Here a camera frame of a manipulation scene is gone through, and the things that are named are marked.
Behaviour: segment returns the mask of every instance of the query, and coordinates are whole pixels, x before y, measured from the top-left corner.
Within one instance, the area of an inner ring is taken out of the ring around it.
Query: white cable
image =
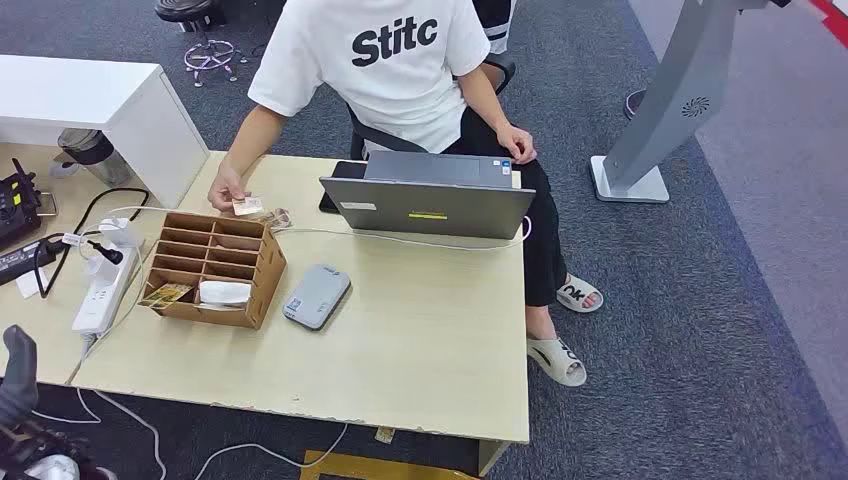
[[[491,250],[504,250],[507,248],[512,248],[516,245],[521,245],[525,240],[530,236],[530,232],[533,231],[533,222],[530,220],[530,217],[524,217],[524,220],[527,220],[527,233],[521,237],[521,240],[516,242],[510,242],[506,245],[498,245],[495,247],[461,247],[457,245],[445,245],[442,243],[430,243],[430,242],[419,242],[417,240],[407,240],[404,238],[396,238],[390,237],[388,235],[377,235],[373,233],[359,233],[359,232],[339,232],[336,230],[325,230],[322,228],[284,228],[278,230],[276,233],[332,233],[335,235],[349,235],[352,237],[365,237],[365,238],[378,238],[380,240],[391,240],[393,242],[406,243],[410,245],[422,245],[425,247],[438,247],[438,248],[447,248],[448,250],[465,250],[465,251],[491,251]]]
[[[109,210],[108,212],[101,215],[100,220],[97,221],[96,223],[92,223],[92,224],[89,224],[88,226],[84,227],[82,230],[80,230],[80,235],[82,235],[85,232],[88,232],[89,228],[94,228],[95,230],[92,230],[93,232],[99,232],[100,230],[97,227],[100,226],[100,224],[103,222],[103,220],[106,220],[107,218],[110,218],[110,217],[114,218],[114,215],[111,215],[111,214],[113,214],[115,212],[123,212],[125,210],[152,210],[152,211],[155,211],[155,212],[172,212],[172,213],[187,213],[189,215],[201,215],[201,214],[198,214],[196,212],[189,212],[189,211],[186,211],[186,210],[177,210],[176,208],[148,207],[148,206],[143,206],[143,205],[132,205],[132,206],[128,206],[128,207],[118,207],[118,208],[113,208],[112,210]]]
[[[242,448],[258,448],[259,450],[262,450],[263,452],[267,453],[268,455],[271,455],[272,457],[280,459],[280,460],[288,463],[289,465],[293,465],[295,467],[299,467],[299,468],[314,467],[315,465],[318,465],[319,463],[323,462],[324,459],[327,458],[327,455],[329,455],[330,453],[333,452],[333,450],[335,450],[336,445],[338,445],[339,442],[342,441],[342,437],[344,437],[344,434],[347,433],[347,427],[348,427],[348,424],[345,423],[344,428],[342,428],[342,433],[339,434],[338,438],[336,438],[336,441],[333,442],[332,445],[330,445],[330,448],[328,448],[327,451],[324,452],[323,455],[318,457],[318,459],[316,459],[313,462],[297,463],[294,460],[291,460],[290,458],[287,458],[283,455],[280,455],[279,453],[274,453],[271,450],[268,450],[267,448],[263,447],[262,445],[259,445],[258,443],[243,443],[241,445],[233,445],[232,447],[222,448],[222,449],[218,450],[217,452],[213,453],[212,455],[210,455],[209,458],[206,459],[206,463],[204,463],[203,467],[200,469],[200,473],[198,473],[197,476],[194,477],[194,480],[200,480],[200,476],[203,475],[203,472],[206,471],[206,467],[209,466],[209,463],[215,457],[217,457],[218,455],[221,455],[222,453],[230,452],[230,451],[233,451],[233,450],[239,450],[239,449],[242,449]]]
[[[91,418],[93,418],[94,420],[70,420],[70,419],[67,419],[67,418],[51,417],[50,415],[45,415],[41,412],[36,412],[35,410],[32,411],[32,414],[35,415],[36,417],[46,418],[47,420],[53,420],[54,422],[74,423],[74,424],[102,423],[103,420],[101,420],[100,417],[98,417],[96,413],[92,412],[91,409],[88,408],[88,405],[85,403],[85,400],[82,399],[82,391],[79,388],[77,388],[77,397],[80,399],[80,404],[82,404],[82,408],[84,408],[85,411],[88,412],[88,414],[91,415]]]
[[[159,243],[158,240],[153,243],[153,247],[151,247],[150,253],[152,253],[153,250],[156,248],[157,243]],[[83,345],[83,352],[80,356],[79,362],[77,362],[76,366],[74,367],[74,370],[68,376],[68,379],[65,380],[65,385],[70,385],[71,382],[73,382],[74,377],[76,377],[77,372],[79,372],[79,369],[82,367],[83,362],[85,362],[88,359],[89,355],[91,355],[93,347],[101,343],[101,340],[105,339],[109,335],[109,333],[112,332],[112,329],[123,323],[123,321],[130,316],[130,313],[132,313],[135,305],[139,302],[139,300],[141,300],[141,294],[144,293],[144,282],[146,281],[146,279],[144,278],[144,263],[147,259],[146,257],[142,257],[141,249],[138,246],[135,247],[135,252],[138,255],[138,270],[136,270],[134,277],[141,276],[141,283],[138,286],[138,293],[136,293],[135,299],[132,301],[132,303],[130,303],[129,308],[126,312],[124,312],[123,316],[121,316],[119,320],[113,321],[112,325],[110,325],[109,328],[103,331],[103,333],[97,335],[97,339],[95,341]]]
[[[112,400],[112,399],[111,399],[109,396],[107,396],[105,393],[98,392],[97,390],[93,390],[93,392],[94,392],[94,393],[96,393],[96,394],[97,394],[100,398],[102,398],[103,400],[106,400],[107,402],[111,403],[112,405],[114,405],[115,407],[117,407],[117,408],[118,408],[118,410],[120,410],[120,411],[122,411],[122,412],[126,413],[127,415],[129,415],[130,417],[132,417],[132,418],[133,418],[133,420],[135,420],[136,422],[138,422],[138,423],[140,423],[140,424],[144,425],[144,426],[145,426],[145,427],[147,427],[147,428],[148,428],[151,432],[153,432],[153,458],[155,458],[155,459],[156,459],[156,463],[158,463],[158,464],[159,464],[159,468],[162,470],[162,475],[160,475],[160,476],[159,476],[159,480],[165,480],[165,475],[167,475],[167,474],[168,474],[168,469],[165,467],[165,463],[162,461],[162,458],[159,456],[159,430],[156,430],[156,427],[154,427],[153,425],[151,425],[151,424],[147,423],[146,421],[144,421],[144,419],[143,419],[143,418],[141,418],[140,416],[138,416],[135,412],[133,412],[133,411],[132,411],[132,410],[130,410],[129,408],[127,408],[127,407],[125,407],[125,406],[121,405],[121,404],[120,404],[120,403],[118,403],[116,400]]]

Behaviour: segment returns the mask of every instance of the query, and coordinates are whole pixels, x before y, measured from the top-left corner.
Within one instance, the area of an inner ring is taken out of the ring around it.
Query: smartphone
[[[336,163],[336,168],[333,169],[333,177],[336,178],[365,178],[365,167],[367,167],[367,163],[362,162],[338,162]],[[336,207],[336,204],[333,203],[333,200],[327,195],[327,192],[324,192],[324,196],[321,197],[321,203],[318,204],[318,210],[321,210],[324,213],[339,213],[339,209]]]

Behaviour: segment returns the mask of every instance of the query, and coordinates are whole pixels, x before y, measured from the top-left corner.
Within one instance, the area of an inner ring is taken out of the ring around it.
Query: paper money
[[[254,220],[257,222],[262,222],[269,227],[271,230],[278,231],[284,228],[289,228],[292,226],[291,215],[289,211],[285,208],[275,208],[270,212],[262,215],[261,217],[257,217]]]
[[[153,309],[167,308],[182,298],[192,288],[191,285],[180,285],[179,283],[166,283],[157,288],[150,295],[144,297],[138,304],[142,307]]]
[[[233,200],[233,211],[239,217],[261,212],[262,210],[264,210],[262,208],[262,200],[259,197],[244,197],[244,200]]]

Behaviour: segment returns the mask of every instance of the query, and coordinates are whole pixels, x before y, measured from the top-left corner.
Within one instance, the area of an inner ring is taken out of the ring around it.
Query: bar stool
[[[223,68],[230,81],[238,80],[234,58],[238,63],[247,63],[247,58],[230,42],[210,40],[206,29],[211,25],[226,23],[218,0],[156,0],[156,15],[166,22],[179,23],[183,31],[200,32],[203,42],[189,48],[183,55],[187,72],[194,75],[194,86],[202,87],[200,74]]]

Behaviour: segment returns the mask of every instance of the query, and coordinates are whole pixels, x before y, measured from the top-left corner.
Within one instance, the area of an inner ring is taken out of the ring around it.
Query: cable
[[[156,463],[158,463],[158,464],[159,464],[159,468],[162,470],[162,475],[160,475],[160,476],[159,476],[159,480],[165,480],[165,475],[167,475],[167,474],[168,474],[168,469],[167,469],[167,467],[165,467],[165,462],[163,462],[163,461],[162,461],[162,457],[160,457],[160,456],[159,456],[159,430],[156,430],[156,427],[154,427],[153,425],[151,425],[151,424],[147,423],[146,421],[144,421],[144,419],[143,419],[143,418],[141,418],[140,416],[138,416],[135,412],[133,412],[133,411],[132,411],[132,410],[130,410],[129,408],[127,408],[127,407],[125,407],[125,406],[121,405],[121,404],[120,404],[120,403],[118,403],[116,400],[112,400],[112,399],[111,399],[108,395],[106,395],[105,393],[98,392],[97,390],[92,390],[92,391],[93,391],[94,393],[96,393],[96,394],[97,394],[97,396],[99,396],[99,397],[100,397],[100,398],[102,398],[103,400],[106,400],[107,402],[111,403],[111,404],[112,404],[112,405],[114,405],[114,406],[115,406],[118,410],[120,410],[120,411],[122,411],[122,412],[126,413],[127,415],[129,415],[130,417],[132,417],[132,419],[133,419],[133,420],[135,420],[136,422],[138,422],[138,423],[140,423],[140,424],[144,425],[144,426],[145,426],[145,427],[147,427],[147,428],[148,428],[151,432],[153,432],[153,458],[155,458],[155,459],[156,459]]]
[[[198,215],[195,212],[189,212],[189,211],[186,211],[186,210],[177,210],[175,208],[147,207],[144,204],[142,204],[142,205],[129,205],[129,206],[126,206],[126,207],[113,208],[112,210],[107,211],[106,213],[104,213],[100,217],[100,220],[98,220],[95,223],[90,223],[90,224],[86,225],[85,228],[82,229],[82,231],[86,232],[85,234],[97,233],[98,232],[97,230],[89,230],[89,229],[99,227],[100,225],[103,224],[104,220],[116,221],[117,219],[112,214],[115,213],[115,212],[123,212],[123,211],[126,211],[126,210],[136,210],[136,211],[151,210],[151,211],[154,211],[154,212],[174,212],[174,213],[187,213],[189,215]],[[137,215],[138,215],[138,213],[133,214],[133,216],[130,217],[130,221],[135,220],[135,217]]]
[[[333,442],[332,445],[330,445],[330,448],[328,448],[327,451],[324,452],[323,455],[318,457],[313,462],[297,463],[294,460],[291,460],[291,459],[289,459],[289,458],[287,458],[283,455],[280,455],[279,453],[274,453],[271,450],[268,450],[267,448],[263,447],[262,445],[259,445],[258,443],[243,443],[241,445],[233,445],[232,447],[222,448],[222,449],[218,450],[217,452],[213,453],[212,455],[210,455],[209,458],[206,459],[206,463],[203,464],[203,468],[201,468],[200,472],[197,474],[197,476],[194,477],[194,480],[200,480],[200,476],[203,475],[203,472],[206,471],[206,467],[209,466],[209,463],[215,457],[217,457],[218,455],[221,455],[222,453],[231,452],[233,450],[239,450],[239,449],[242,449],[242,448],[258,448],[259,450],[262,450],[263,452],[267,453],[268,455],[271,455],[272,457],[280,459],[280,460],[288,463],[289,465],[293,465],[295,467],[299,467],[299,468],[314,467],[315,465],[318,465],[319,463],[323,462],[324,459],[327,458],[327,455],[331,454],[333,452],[333,450],[335,450],[336,445],[338,445],[339,442],[342,441],[342,437],[344,437],[344,434],[347,433],[347,427],[348,427],[348,424],[345,423],[344,428],[342,428],[342,433],[339,434],[338,438],[336,438],[336,441]]]
[[[91,409],[88,408],[88,405],[85,403],[85,400],[82,399],[82,390],[80,390],[79,388],[77,388],[77,397],[80,399],[80,403],[82,404],[82,408],[84,408],[85,411],[88,412],[88,414],[91,415],[91,417],[94,420],[69,420],[67,418],[51,417],[50,415],[45,415],[45,414],[43,414],[41,412],[37,412],[35,410],[32,411],[32,414],[35,415],[36,417],[46,418],[47,420],[53,420],[54,422],[74,423],[74,424],[103,423],[103,420],[101,420],[100,417],[98,417],[96,413],[92,412]]]
[[[159,240],[157,240],[156,242],[153,243],[153,246],[150,248],[148,255],[150,255],[151,253],[153,253],[153,251],[156,250],[156,244],[158,244],[158,243],[159,243]],[[138,269],[133,273],[133,277],[141,275],[141,283],[138,287],[138,293],[136,293],[135,299],[133,299],[133,301],[130,302],[129,308],[127,308],[127,311],[124,312],[124,314],[121,316],[121,318],[119,320],[113,321],[112,325],[110,325],[109,328],[104,330],[103,333],[101,333],[100,335],[95,335],[95,334],[83,335],[83,338],[86,340],[86,343],[85,343],[85,345],[83,345],[83,351],[82,351],[82,355],[80,355],[79,361],[77,362],[76,366],[74,366],[74,369],[71,371],[71,374],[68,375],[68,379],[65,380],[66,386],[70,386],[71,382],[74,381],[74,377],[77,376],[79,369],[82,368],[83,362],[85,362],[88,359],[88,357],[91,355],[94,346],[102,343],[102,340],[106,339],[106,337],[109,336],[109,334],[112,332],[112,329],[114,329],[115,327],[117,327],[118,325],[123,323],[124,320],[126,320],[127,317],[130,316],[130,313],[132,313],[135,305],[139,302],[139,300],[141,300],[141,294],[144,293],[144,282],[146,281],[145,278],[144,278],[144,263],[147,261],[147,257],[142,257],[141,249],[139,247],[135,247],[135,252],[138,255]]]
[[[530,236],[530,232],[533,230],[533,222],[530,220],[530,217],[524,217],[524,220],[527,220],[527,232],[521,237],[521,240],[510,242],[506,245],[497,245],[494,247],[460,247],[457,245],[444,245],[441,243],[430,243],[430,242],[419,242],[417,240],[406,240],[404,238],[396,238],[390,237],[388,235],[377,235],[373,233],[359,233],[359,232],[339,232],[336,230],[325,230],[322,228],[284,228],[279,230],[277,233],[332,233],[335,235],[350,235],[352,237],[365,237],[365,238],[378,238],[380,240],[391,240],[393,242],[406,243],[410,245],[422,245],[426,247],[438,247],[438,248],[446,248],[448,250],[465,250],[465,251],[491,251],[491,250],[504,250],[507,248],[512,248],[516,245],[521,245],[525,240]]]
[[[262,53],[256,53],[256,52],[257,52],[257,51],[259,51],[259,50],[264,50],[265,48],[268,48],[268,42],[260,43],[259,45],[257,45],[257,46],[255,46],[255,47],[251,48],[251,49],[250,49],[250,57],[251,57],[251,58],[259,58],[259,57],[261,57],[262,55],[264,55],[264,54],[265,54],[265,52],[262,52]]]
[[[97,414],[92,412],[91,409],[88,408],[88,405],[85,403],[85,400],[83,400],[82,390],[80,388],[77,388],[76,390],[77,390],[77,397],[79,397],[80,403],[82,404],[82,407],[95,420],[69,420],[69,419],[66,419],[66,418],[51,417],[50,415],[45,415],[43,413],[36,412],[35,410],[33,410],[32,413],[36,416],[41,417],[41,418],[46,418],[48,420],[54,420],[54,421],[63,422],[63,423],[73,423],[73,424],[98,424],[98,423],[102,423],[103,420],[100,417],[98,417]],[[165,476],[168,474],[168,468],[165,466],[165,462],[162,461],[162,457],[160,456],[160,453],[159,453],[159,430],[157,430],[156,427],[154,427],[153,425],[147,423],[147,421],[145,421],[143,418],[141,418],[140,415],[133,412],[129,408],[125,407],[124,405],[122,405],[117,400],[112,399],[111,397],[109,397],[105,393],[97,391],[97,390],[92,390],[92,391],[95,394],[97,394],[97,396],[99,396],[103,400],[106,400],[107,402],[111,403],[118,410],[129,415],[133,420],[135,420],[136,422],[140,423],[141,425],[146,427],[148,430],[153,432],[153,458],[156,460],[156,463],[159,464],[159,469],[162,471],[162,474],[159,476],[159,480],[165,480]],[[266,447],[264,447],[264,446],[262,446],[258,443],[243,443],[243,444],[239,444],[239,445],[233,445],[233,446],[230,446],[230,447],[222,448],[222,449],[218,450],[217,452],[213,453],[212,455],[210,455],[206,459],[206,462],[203,463],[203,467],[201,467],[200,472],[198,472],[197,476],[194,477],[194,480],[200,479],[200,477],[206,471],[206,468],[209,467],[209,464],[218,455],[222,455],[224,453],[231,452],[233,450],[240,450],[242,448],[257,448],[257,449],[267,453],[268,455],[271,455],[272,457],[277,458],[279,460],[282,460],[282,461],[284,461],[284,462],[286,462],[290,465],[293,465],[295,467],[299,467],[299,468],[313,467],[313,466],[318,465],[319,463],[323,462],[324,459],[327,458],[327,456],[330,453],[332,453],[333,450],[336,449],[336,446],[338,446],[339,442],[342,441],[342,438],[344,438],[345,434],[347,433],[347,427],[348,427],[348,424],[345,423],[344,427],[342,427],[341,433],[339,433],[339,436],[336,437],[336,441],[334,441],[333,444],[330,445],[330,448],[328,448],[327,451],[325,451],[320,457],[318,457],[316,460],[314,460],[312,462],[298,463],[298,462],[295,462],[294,460],[291,460],[290,458],[286,457],[285,455],[281,455],[279,453],[272,452],[271,450],[267,449]]]
[[[88,216],[91,215],[91,210],[100,201],[101,198],[109,195],[110,193],[115,192],[138,192],[144,194],[144,199],[141,201],[140,207],[147,205],[147,200],[150,199],[150,192],[141,188],[131,188],[131,187],[121,187],[121,188],[111,188],[106,190],[105,192],[101,192],[99,195],[94,197],[91,202],[88,204],[88,208],[85,209],[85,213],[82,214],[82,218],[77,223],[77,226],[74,228],[73,233],[78,234],[80,228],[83,226],[86,220],[88,220]],[[141,213],[141,209],[137,209],[136,212],[130,217],[130,221],[133,221],[138,217],[139,213]],[[83,231],[83,235],[88,235],[89,232]],[[47,295],[50,294],[50,290],[53,288],[53,284],[56,283],[56,279],[59,278],[59,272],[62,271],[62,267],[65,266],[65,260],[68,259],[68,253],[70,253],[70,246],[64,245],[62,247],[62,257],[59,259],[58,265],[56,265],[56,269],[53,271],[53,275],[50,277],[50,280],[47,282],[47,287],[45,288],[41,282],[41,275],[38,273],[38,253],[41,250],[42,246],[44,246],[45,242],[50,241],[53,238],[57,238],[64,235],[64,233],[54,233],[52,235],[48,235],[47,237],[42,238],[38,241],[38,248],[35,249],[35,253],[32,256],[33,262],[33,271],[35,272],[35,282],[38,284],[38,292],[41,294],[41,298],[47,298]]]

